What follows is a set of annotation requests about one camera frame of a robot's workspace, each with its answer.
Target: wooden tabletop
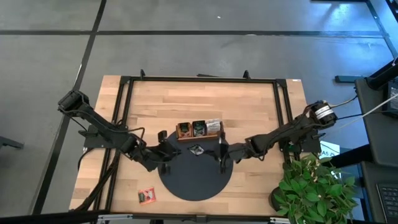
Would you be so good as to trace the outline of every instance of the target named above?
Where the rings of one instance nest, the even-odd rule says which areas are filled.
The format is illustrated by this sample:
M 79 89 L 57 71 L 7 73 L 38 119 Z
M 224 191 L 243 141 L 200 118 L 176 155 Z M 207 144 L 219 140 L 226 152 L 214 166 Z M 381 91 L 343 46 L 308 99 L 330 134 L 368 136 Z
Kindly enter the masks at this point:
M 111 120 L 120 76 L 104 76 L 95 110 Z M 287 80 L 293 116 L 307 105 L 300 80 Z M 122 102 L 127 90 L 124 90 Z M 280 101 L 287 122 L 282 89 Z M 134 82 L 127 125 L 145 127 L 144 140 L 157 145 L 157 133 L 175 131 L 175 125 L 201 119 L 221 118 L 230 143 L 278 128 L 272 84 L 208 82 Z M 95 149 L 82 160 L 70 208 L 76 208 L 95 187 L 100 176 L 104 149 Z M 161 182 L 157 170 L 146 171 L 140 163 L 121 156 L 114 190 L 112 212 L 172 213 L 212 215 L 275 215 L 268 202 L 271 191 L 283 176 L 283 157 L 276 144 L 265 160 L 256 158 L 235 164 L 227 186 L 216 196 L 190 202 L 172 195 Z M 155 188 L 157 201 L 139 205 L 137 191 Z M 100 208 L 104 208 L 108 186 Z

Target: red snack packet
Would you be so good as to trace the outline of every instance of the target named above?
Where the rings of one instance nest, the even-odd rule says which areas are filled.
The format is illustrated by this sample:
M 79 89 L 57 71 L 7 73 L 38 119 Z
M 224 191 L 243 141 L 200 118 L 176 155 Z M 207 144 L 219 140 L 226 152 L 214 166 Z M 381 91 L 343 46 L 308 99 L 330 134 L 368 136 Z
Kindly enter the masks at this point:
M 138 201 L 141 205 L 144 205 L 146 203 L 151 203 L 156 201 L 155 197 L 155 189 L 153 187 L 144 189 L 144 190 L 139 190 L 138 191 Z

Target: potted plant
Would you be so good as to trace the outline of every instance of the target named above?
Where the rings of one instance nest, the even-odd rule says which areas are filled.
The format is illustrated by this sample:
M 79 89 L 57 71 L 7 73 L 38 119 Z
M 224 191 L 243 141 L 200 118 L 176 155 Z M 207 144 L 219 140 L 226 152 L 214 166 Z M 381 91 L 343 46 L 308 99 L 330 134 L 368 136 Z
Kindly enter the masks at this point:
M 291 223 L 347 223 L 352 220 L 354 177 L 344 181 L 342 171 L 323 166 L 330 157 L 317 159 L 309 155 L 284 165 L 284 178 L 270 194 L 272 207 Z

